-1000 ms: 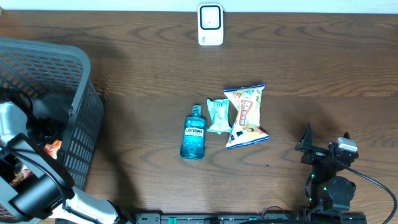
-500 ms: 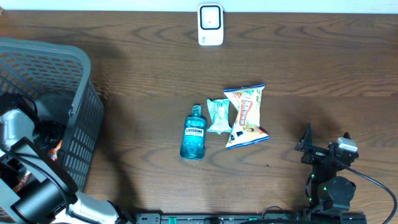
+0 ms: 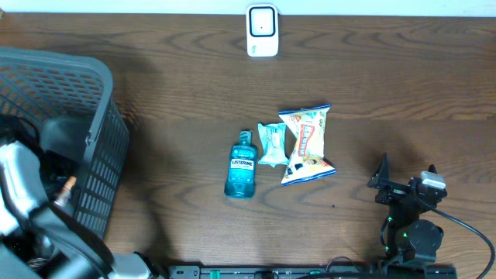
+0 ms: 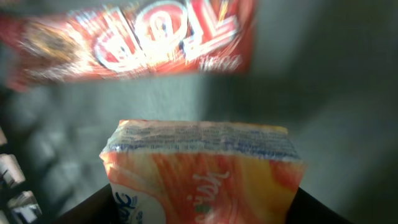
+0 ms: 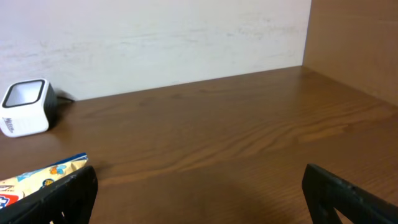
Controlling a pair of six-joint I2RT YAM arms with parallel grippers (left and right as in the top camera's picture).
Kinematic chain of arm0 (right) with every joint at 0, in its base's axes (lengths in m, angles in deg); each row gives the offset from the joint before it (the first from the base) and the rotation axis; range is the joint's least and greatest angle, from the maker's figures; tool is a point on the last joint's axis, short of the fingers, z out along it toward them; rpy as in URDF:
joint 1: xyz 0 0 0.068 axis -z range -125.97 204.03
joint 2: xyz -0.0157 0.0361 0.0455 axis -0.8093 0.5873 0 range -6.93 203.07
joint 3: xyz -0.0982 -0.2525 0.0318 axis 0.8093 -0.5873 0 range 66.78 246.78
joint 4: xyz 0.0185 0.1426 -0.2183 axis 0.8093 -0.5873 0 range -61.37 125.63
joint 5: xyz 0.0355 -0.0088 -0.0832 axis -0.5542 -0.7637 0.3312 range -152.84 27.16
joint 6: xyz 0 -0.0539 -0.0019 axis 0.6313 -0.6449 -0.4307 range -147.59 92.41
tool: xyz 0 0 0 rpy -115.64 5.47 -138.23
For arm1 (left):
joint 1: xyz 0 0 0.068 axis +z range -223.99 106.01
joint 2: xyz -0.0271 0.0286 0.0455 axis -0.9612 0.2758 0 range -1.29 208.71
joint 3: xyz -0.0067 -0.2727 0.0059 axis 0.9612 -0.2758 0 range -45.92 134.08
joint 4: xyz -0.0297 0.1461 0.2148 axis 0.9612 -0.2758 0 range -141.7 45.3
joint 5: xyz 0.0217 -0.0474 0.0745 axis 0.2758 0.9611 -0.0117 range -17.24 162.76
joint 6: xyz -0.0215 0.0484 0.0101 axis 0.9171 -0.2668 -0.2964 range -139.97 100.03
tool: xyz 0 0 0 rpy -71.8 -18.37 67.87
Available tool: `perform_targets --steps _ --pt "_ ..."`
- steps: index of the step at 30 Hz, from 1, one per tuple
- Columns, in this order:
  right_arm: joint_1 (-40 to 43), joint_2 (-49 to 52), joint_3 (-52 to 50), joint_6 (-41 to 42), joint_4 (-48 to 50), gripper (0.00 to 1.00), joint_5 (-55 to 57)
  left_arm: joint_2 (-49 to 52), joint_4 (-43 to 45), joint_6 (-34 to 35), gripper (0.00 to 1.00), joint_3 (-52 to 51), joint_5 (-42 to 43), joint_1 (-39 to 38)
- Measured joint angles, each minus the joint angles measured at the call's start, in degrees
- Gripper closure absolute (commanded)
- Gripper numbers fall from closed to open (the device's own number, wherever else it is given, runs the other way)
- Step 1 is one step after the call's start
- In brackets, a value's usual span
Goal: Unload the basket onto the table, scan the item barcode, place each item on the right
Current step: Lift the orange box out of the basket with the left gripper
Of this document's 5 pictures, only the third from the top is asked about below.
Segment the teal white pack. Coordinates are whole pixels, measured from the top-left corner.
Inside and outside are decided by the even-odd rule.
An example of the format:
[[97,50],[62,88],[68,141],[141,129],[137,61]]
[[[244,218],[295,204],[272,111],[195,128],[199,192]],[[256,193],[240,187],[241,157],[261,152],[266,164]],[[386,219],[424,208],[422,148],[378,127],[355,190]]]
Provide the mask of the teal white pack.
[[263,155],[259,159],[259,164],[271,165],[288,165],[289,159],[285,153],[285,133],[286,124],[272,123],[263,125],[258,124],[258,133],[263,147]]

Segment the blue Listerine mouthwash bottle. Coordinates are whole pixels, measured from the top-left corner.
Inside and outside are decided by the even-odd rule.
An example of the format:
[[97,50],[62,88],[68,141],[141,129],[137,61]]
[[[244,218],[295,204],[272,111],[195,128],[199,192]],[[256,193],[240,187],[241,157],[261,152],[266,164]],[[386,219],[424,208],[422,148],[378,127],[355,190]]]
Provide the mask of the blue Listerine mouthwash bottle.
[[229,198],[252,198],[255,194],[257,148],[252,144],[252,132],[243,130],[232,146],[224,193]]

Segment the orange Kleenex tissue pack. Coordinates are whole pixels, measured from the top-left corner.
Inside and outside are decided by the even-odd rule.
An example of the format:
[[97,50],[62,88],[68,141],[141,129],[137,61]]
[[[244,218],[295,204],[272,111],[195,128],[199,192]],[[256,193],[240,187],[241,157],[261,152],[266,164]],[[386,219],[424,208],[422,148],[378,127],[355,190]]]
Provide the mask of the orange Kleenex tissue pack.
[[73,186],[76,185],[77,178],[75,176],[70,176],[62,187],[59,195],[55,199],[55,204],[64,207],[71,198],[71,190]]

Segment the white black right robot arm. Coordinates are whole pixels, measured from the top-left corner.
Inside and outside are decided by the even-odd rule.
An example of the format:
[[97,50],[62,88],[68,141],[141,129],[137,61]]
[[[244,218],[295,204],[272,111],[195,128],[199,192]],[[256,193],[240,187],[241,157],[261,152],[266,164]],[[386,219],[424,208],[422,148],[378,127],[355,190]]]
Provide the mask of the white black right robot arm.
[[384,155],[367,187],[377,190],[375,202],[388,207],[381,229],[386,259],[381,271],[389,267],[424,269],[436,262],[444,232],[420,215],[435,208],[447,196],[446,182],[434,165],[406,184],[390,179],[389,159]]

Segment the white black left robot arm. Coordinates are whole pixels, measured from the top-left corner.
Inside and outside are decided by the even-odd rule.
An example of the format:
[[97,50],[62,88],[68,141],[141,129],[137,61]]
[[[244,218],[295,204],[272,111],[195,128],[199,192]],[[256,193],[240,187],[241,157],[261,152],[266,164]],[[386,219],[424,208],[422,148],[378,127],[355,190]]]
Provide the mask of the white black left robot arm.
[[15,116],[1,117],[1,276],[159,278],[139,253],[114,255],[47,197],[40,157]]

